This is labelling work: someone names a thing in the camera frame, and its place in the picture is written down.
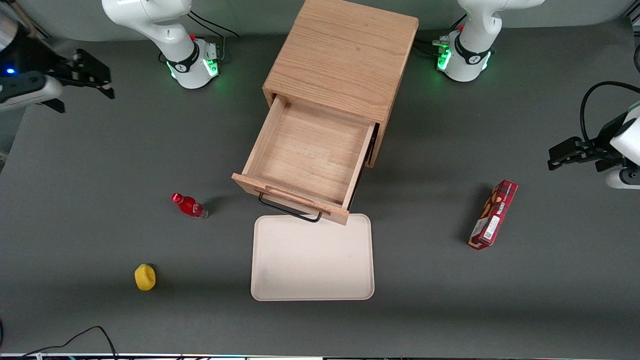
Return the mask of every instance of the plastic tray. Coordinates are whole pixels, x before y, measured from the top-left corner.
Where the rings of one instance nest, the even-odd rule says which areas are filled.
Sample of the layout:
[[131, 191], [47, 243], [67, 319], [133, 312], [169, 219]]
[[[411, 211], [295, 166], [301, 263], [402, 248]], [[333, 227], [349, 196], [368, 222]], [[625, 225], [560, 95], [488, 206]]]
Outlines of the plastic tray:
[[374, 292], [371, 222], [351, 214], [346, 226], [287, 215], [258, 218], [251, 294], [258, 301], [367, 300]]

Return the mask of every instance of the wooden cabinet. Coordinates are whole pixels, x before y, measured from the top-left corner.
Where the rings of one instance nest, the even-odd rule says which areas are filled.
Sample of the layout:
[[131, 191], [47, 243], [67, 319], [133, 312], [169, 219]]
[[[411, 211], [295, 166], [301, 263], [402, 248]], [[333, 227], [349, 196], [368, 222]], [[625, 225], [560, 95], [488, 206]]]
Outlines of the wooden cabinet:
[[342, 0], [307, 0], [263, 91], [271, 106], [242, 174], [248, 193], [346, 224], [373, 167], [418, 20]]

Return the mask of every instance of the wooden drawer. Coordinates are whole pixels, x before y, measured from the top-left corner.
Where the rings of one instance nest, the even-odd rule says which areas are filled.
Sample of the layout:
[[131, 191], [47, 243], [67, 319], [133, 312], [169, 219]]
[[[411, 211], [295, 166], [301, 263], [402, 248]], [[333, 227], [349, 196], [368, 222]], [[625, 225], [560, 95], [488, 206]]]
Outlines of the wooden drawer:
[[253, 195], [346, 225], [376, 123], [276, 95], [242, 174]]

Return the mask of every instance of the red box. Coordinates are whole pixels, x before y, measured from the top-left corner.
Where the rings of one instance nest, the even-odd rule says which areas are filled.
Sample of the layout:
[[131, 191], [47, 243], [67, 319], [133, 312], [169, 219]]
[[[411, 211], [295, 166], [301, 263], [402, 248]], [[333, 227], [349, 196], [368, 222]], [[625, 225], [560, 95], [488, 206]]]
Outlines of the red box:
[[518, 185], [509, 180], [504, 180], [493, 188], [491, 196], [484, 204], [483, 213], [469, 238], [471, 247], [482, 250], [493, 245], [517, 189]]

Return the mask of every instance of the gray table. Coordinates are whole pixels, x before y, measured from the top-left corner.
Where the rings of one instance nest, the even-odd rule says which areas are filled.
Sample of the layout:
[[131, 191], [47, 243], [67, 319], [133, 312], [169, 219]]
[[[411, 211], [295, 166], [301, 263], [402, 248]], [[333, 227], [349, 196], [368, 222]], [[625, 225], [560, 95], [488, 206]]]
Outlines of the gray table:
[[[283, 40], [230, 42], [221, 77], [195, 91], [149, 41], [66, 44], [111, 67], [116, 99], [68, 88], [67, 114], [24, 116], [0, 175], [5, 352], [102, 325], [119, 352], [640, 355], [640, 192], [606, 187], [593, 164], [546, 164], [549, 147], [579, 135], [589, 86], [640, 82], [627, 20], [507, 29], [471, 84], [410, 58], [353, 203], [373, 230], [376, 293], [362, 302], [250, 295], [253, 223], [272, 213], [230, 176], [268, 112], [260, 87]], [[591, 133], [636, 100], [596, 93]], [[504, 178], [520, 189], [495, 246], [478, 252], [465, 241]], [[176, 191], [207, 199], [212, 216], [178, 213]], [[141, 263], [158, 269], [154, 291], [134, 285]], [[98, 332], [67, 350], [108, 347]]]

